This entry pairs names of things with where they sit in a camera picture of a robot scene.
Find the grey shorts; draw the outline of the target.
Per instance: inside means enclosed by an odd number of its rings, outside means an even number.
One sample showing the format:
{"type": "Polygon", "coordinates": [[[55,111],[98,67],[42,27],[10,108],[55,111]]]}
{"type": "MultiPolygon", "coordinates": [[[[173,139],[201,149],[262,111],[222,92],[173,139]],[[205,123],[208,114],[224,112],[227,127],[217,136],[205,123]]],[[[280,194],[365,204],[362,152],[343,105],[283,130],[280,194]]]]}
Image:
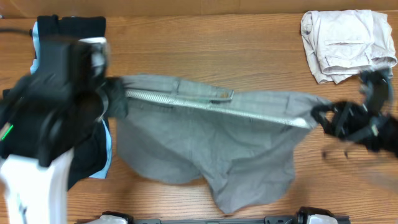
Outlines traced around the grey shorts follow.
{"type": "Polygon", "coordinates": [[[204,178],[225,213],[280,199],[295,179],[294,149],[327,104],[295,91],[233,91],[162,75],[122,77],[128,115],[117,154],[167,184],[204,178]]]}

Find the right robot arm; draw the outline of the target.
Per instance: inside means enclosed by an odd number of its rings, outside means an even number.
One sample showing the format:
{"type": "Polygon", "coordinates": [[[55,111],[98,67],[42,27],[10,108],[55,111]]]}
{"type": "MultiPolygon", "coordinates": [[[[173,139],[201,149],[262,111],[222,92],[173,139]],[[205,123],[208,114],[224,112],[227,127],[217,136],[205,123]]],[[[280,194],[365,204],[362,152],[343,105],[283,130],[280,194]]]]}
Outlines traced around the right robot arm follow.
{"type": "Polygon", "coordinates": [[[316,106],[311,116],[334,141],[322,149],[322,158],[335,169],[397,191],[397,118],[392,115],[394,89],[390,69],[359,74],[362,103],[339,101],[316,106]]]}

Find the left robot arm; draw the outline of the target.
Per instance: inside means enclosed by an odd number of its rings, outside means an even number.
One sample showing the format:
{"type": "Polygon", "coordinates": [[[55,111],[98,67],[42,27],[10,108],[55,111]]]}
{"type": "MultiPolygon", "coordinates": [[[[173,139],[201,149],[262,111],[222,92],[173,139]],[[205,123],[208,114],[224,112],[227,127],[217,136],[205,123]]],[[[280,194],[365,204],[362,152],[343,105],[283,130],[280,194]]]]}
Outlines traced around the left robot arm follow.
{"type": "Polygon", "coordinates": [[[106,117],[124,118],[121,82],[106,77],[103,37],[49,37],[40,63],[1,100],[1,181],[11,223],[65,223],[77,145],[106,117]]]}

